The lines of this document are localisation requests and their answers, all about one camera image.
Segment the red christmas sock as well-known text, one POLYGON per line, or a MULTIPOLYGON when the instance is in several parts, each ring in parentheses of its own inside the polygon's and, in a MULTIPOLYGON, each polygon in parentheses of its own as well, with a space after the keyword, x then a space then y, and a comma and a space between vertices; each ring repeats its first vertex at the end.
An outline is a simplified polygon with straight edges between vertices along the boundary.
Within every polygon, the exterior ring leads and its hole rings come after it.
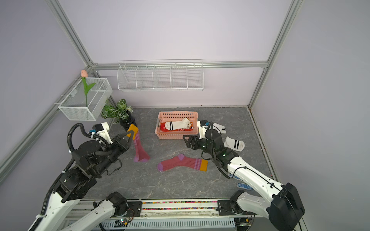
POLYGON ((167 121, 167 122, 161 123, 160 130, 162 132, 192 131, 193 130, 193 124, 192 124, 192 122, 182 123, 180 121, 167 121))

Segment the purple striped sock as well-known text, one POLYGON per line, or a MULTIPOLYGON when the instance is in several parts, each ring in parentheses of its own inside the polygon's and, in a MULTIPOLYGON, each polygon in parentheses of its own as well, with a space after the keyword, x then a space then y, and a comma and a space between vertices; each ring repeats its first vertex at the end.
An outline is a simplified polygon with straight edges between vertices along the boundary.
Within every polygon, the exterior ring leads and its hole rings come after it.
POLYGON ((141 144, 140 140, 140 132, 137 126, 134 124, 131 124, 128 132, 133 131, 133 142, 135 145, 135 157, 134 162, 147 162, 150 160, 150 156, 147 154, 147 152, 144 150, 141 144))
POLYGON ((200 158, 190 158, 183 154, 179 154, 171 159, 159 162, 157 169, 160 172, 165 172, 175 167, 188 167, 199 171, 207 171, 208 160, 200 158))

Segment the white sock black stripes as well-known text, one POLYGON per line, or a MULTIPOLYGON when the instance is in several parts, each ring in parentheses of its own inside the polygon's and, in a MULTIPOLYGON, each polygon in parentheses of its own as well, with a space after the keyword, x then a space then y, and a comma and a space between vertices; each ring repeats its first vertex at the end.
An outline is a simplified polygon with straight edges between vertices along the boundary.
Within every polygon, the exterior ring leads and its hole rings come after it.
POLYGON ((229 137, 225 138, 225 147, 230 148, 234 151, 241 152, 245 148, 245 143, 243 141, 235 140, 229 137))

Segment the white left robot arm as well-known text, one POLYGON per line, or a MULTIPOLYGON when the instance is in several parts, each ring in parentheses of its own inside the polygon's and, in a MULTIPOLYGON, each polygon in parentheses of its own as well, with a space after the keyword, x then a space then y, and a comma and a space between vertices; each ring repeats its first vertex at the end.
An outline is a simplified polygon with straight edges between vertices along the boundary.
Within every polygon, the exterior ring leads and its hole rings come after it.
POLYGON ((101 123, 86 132, 82 123, 77 123, 67 134, 71 161, 48 190, 40 214, 29 228, 31 231, 56 231, 70 211, 108 172, 108 168, 129 150, 138 133, 131 125, 129 130, 110 138, 108 124, 101 123))

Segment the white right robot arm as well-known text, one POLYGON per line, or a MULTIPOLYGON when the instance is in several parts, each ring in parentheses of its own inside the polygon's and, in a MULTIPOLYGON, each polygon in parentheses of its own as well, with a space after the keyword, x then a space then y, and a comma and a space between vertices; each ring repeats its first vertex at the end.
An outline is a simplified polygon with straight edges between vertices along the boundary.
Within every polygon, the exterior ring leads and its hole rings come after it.
POLYGON ((302 230, 300 223, 305 208, 297 188, 291 183, 283 184, 264 175, 248 164, 236 151, 240 141, 222 138, 213 122, 201 121, 198 135, 185 135, 188 148, 201 150, 228 179, 237 177, 252 187, 258 195, 238 191, 231 198, 234 213, 252 212, 263 216, 279 231, 302 230))

